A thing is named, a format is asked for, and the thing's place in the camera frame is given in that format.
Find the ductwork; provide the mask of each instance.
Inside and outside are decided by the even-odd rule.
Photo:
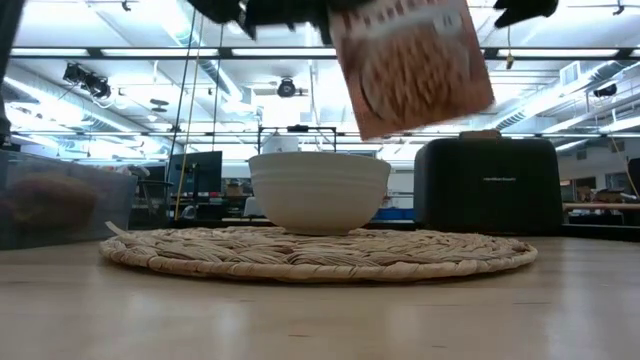
[[[146,127],[112,111],[94,106],[90,100],[84,99],[72,92],[68,92],[67,90],[17,66],[9,66],[7,68],[5,79],[7,79],[6,81],[9,84],[12,82],[23,84],[49,94],[55,98],[60,98],[61,104],[68,106],[70,110],[82,113],[87,120],[99,121],[117,129],[118,131],[151,131],[150,129],[147,129]],[[153,139],[163,147],[171,147],[171,141],[169,139],[161,137]]]
[[[608,61],[606,63],[581,61],[579,62],[580,74],[575,81],[569,84],[563,84],[562,79],[554,81],[536,94],[521,100],[516,106],[499,113],[485,128],[503,130],[530,119],[566,102],[571,98],[569,96],[571,94],[598,89],[636,64],[638,62],[632,60]]]
[[[207,44],[200,39],[202,34],[198,34],[196,31],[194,31],[193,36],[191,36],[192,26],[190,23],[190,19],[192,18],[192,14],[188,15],[185,12],[185,8],[193,9],[191,5],[188,5],[188,3],[186,3],[186,1],[184,0],[163,1],[166,3],[166,5],[169,6],[163,6],[165,4],[160,5],[157,4],[157,2],[157,0],[153,0],[153,6],[162,8],[165,14],[168,11],[167,9],[172,9],[173,7],[176,8],[176,11],[180,12],[180,14],[175,15],[173,12],[169,12],[171,14],[170,16],[165,15],[161,16],[158,19],[165,31],[167,31],[167,33],[178,45],[183,47],[191,47],[192,49],[198,49],[201,46],[207,46]],[[198,60],[197,64],[200,66],[200,69],[211,78],[216,86],[218,86],[224,96],[226,96],[227,100],[242,101],[242,91],[233,83],[233,81],[222,69],[218,68],[217,61]]]

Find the ceiling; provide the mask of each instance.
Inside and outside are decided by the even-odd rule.
[[[478,40],[483,47],[506,49],[510,44],[514,48],[617,48],[640,45],[640,0],[623,1],[627,10],[619,16],[612,14],[617,9],[615,0],[564,0],[560,2],[558,12],[551,18],[518,24],[510,31],[496,30],[493,27],[499,13],[490,8],[492,1],[469,0],[468,3]],[[290,32],[284,26],[260,29],[258,41],[254,42],[233,26],[220,27],[208,20],[201,21],[200,16],[197,16],[195,24],[192,24],[193,9],[183,0],[138,0],[129,1],[129,6],[131,11],[126,12],[121,2],[115,0],[28,0],[14,46],[131,49],[177,47],[184,46],[184,34],[190,32],[192,25],[199,34],[196,41],[201,46],[322,46],[317,32],[310,26],[300,25],[295,32]],[[180,36],[183,37],[183,43],[180,43]],[[62,80],[68,63],[78,63],[87,71],[107,77],[113,95],[105,101],[95,101],[85,91],[70,88]],[[187,124],[191,120],[191,131],[196,132],[255,132],[258,118],[262,118],[264,125],[278,126],[299,122],[314,125],[313,119],[317,118],[322,126],[336,126],[339,131],[357,131],[349,95],[336,60],[230,59],[220,60],[219,64],[214,60],[211,64],[220,66],[221,75],[224,74],[226,77],[223,83],[238,89],[242,99],[231,99],[217,92],[216,79],[211,76],[211,72],[207,73],[203,66],[199,66],[203,65],[202,60],[198,65],[194,60],[162,58],[158,58],[158,61],[16,58],[11,62],[8,76],[11,76],[12,71],[16,76],[19,75],[22,83],[31,86],[25,89],[27,92],[33,88],[40,89],[56,99],[59,98],[56,101],[71,104],[85,113],[99,114],[100,116],[96,117],[99,121],[92,124],[95,124],[96,128],[102,125],[100,131],[129,129],[164,132],[179,119],[183,131],[187,130]],[[616,73],[615,77],[599,83],[607,85],[615,82],[618,86],[615,96],[596,98],[591,91],[583,89],[567,96],[553,93],[553,98],[541,100],[542,95],[551,96],[546,94],[546,91],[560,81],[559,71],[570,64],[572,61],[568,60],[517,60],[513,68],[507,70],[504,61],[489,60],[487,68],[496,95],[496,104],[482,114],[452,120],[444,124],[446,126],[441,124],[440,127],[427,127],[419,131],[458,132],[483,129],[495,124],[506,126],[504,124],[507,123],[509,126],[502,128],[506,133],[540,133],[580,115],[593,113],[597,109],[607,109],[607,106],[617,108],[617,102],[638,92],[638,68],[626,64],[629,66],[625,66],[628,68],[625,72]],[[581,66],[586,71],[601,64],[602,61],[589,61],[583,62]],[[306,95],[279,99],[275,95],[275,87],[283,77],[292,78],[297,87],[305,89]],[[150,103],[151,99],[168,102],[169,104],[163,107],[166,112],[152,111],[155,105]],[[635,103],[635,100],[626,102],[618,109],[621,114],[619,117],[635,116]],[[515,116],[516,120],[510,120],[514,118],[512,115],[515,112],[527,106],[530,108],[527,109],[526,116],[518,115]],[[557,132],[590,133],[610,125],[612,121],[614,119],[611,111],[607,110],[597,117],[585,118],[572,126],[560,126]],[[77,130],[77,127],[66,126],[64,121],[56,125]],[[16,129],[38,131],[51,130],[50,127],[50,123],[40,126],[37,122],[35,125],[34,122],[29,122],[28,126],[18,126]],[[618,130],[632,131],[634,127]],[[255,151],[256,139],[255,134],[228,134],[226,138],[216,139],[216,143],[235,153],[225,157],[241,158],[245,154],[251,156]],[[166,145],[166,140],[167,138],[158,138],[154,141]],[[186,141],[184,137],[179,137],[178,140],[182,144]],[[311,142],[317,142],[317,137],[301,141],[308,141],[304,146],[317,147],[310,145]],[[558,146],[575,142],[570,139],[557,141]],[[209,145],[205,144],[211,142],[210,136],[192,136],[189,143],[195,145],[190,149],[210,150]],[[366,146],[379,149],[383,143],[377,141],[375,145],[362,145],[359,144],[357,136],[343,137],[339,142],[344,143],[341,145],[344,149]],[[391,149],[400,149],[385,151],[393,153],[390,157],[412,159],[423,141],[396,137],[385,140],[384,143],[391,143],[385,145]],[[117,145],[128,146],[126,141]],[[322,146],[330,147],[326,140]]]

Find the wooden table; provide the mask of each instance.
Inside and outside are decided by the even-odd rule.
[[[530,267],[422,285],[162,276],[95,243],[0,253],[0,359],[637,359],[640,245],[531,239]]]

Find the security camera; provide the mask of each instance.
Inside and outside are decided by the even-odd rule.
[[[284,78],[278,86],[278,96],[282,98],[293,97],[296,94],[296,86],[293,84],[293,79]]]

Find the computer monitor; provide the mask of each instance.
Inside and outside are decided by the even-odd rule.
[[[180,186],[180,174],[184,155],[173,155],[171,157],[171,168],[169,169],[169,182],[173,183],[172,194],[178,193]],[[194,181],[197,178],[198,192],[220,192],[222,188],[222,151],[211,151],[202,153],[187,154],[184,180],[182,181],[182,193],[192,193]]]

